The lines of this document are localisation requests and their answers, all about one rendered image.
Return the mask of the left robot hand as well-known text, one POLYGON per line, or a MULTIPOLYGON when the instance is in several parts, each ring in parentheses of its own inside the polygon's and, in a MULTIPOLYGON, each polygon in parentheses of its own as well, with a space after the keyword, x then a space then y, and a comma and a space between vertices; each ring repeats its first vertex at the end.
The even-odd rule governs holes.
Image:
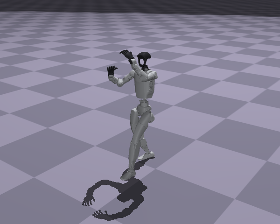
POLYGON ((131 61, 131 59, 134 59, 132 52, 129 52, 128 50, 123 50, 120 53, 122 53, 123 55, 125 55, 126 58, 128 58, 129 63, 133 64, 133 62, 131 61))

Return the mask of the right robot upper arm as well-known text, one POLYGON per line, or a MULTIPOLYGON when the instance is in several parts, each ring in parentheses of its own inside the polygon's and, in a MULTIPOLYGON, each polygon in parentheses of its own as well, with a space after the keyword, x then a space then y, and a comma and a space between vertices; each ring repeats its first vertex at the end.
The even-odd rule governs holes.
POLYGON ((123 84, 125 84, 125 83, 127 83, 128 81, 130 81, 131 79, 133 79, 133 78, 134 78, 134 73, 135 73, 135 71, 132 70, 132 71, 130 71, 130 73, 127 74, 123 79, 119 79, 119 81, 117 82, 117 86, 118 86, 118 87, 121 87, 121 86, 123 86, 123 84))

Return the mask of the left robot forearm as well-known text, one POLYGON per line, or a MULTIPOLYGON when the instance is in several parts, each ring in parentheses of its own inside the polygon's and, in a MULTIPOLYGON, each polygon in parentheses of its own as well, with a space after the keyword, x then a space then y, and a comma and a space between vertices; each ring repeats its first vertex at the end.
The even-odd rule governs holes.
POLYGON ((138 76, 143 75, 146 79, 148 79, 148 75, 138 66, 135 59, 131 59, 133 64, 131 64, 132 69, 137 73, 138 76))

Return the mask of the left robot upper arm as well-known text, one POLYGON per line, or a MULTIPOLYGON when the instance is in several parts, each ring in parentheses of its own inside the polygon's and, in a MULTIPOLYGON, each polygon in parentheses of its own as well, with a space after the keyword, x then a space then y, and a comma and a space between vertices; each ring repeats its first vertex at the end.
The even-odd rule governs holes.
POLYGON ((158 76, 157 76, 156 71, 150 72, 150 73, 148 74, 148 79, 146 79, 143 75, 140 76, 140 80, 141 80, 142 82, 147 82, 147 81, 149 81, 149 80, 154 80, 154 79, 157 79, 157 78, 158 78, 158 76))

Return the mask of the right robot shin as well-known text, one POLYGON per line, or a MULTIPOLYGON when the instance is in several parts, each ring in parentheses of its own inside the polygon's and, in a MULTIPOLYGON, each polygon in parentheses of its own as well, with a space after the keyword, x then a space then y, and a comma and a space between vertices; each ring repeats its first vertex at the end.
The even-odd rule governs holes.
POLYGON ((141 142, 140 147, 146 152, 146 154, 150 154, 145 138, 143 138, 142 140, 139 140, 139 141, 141 142))

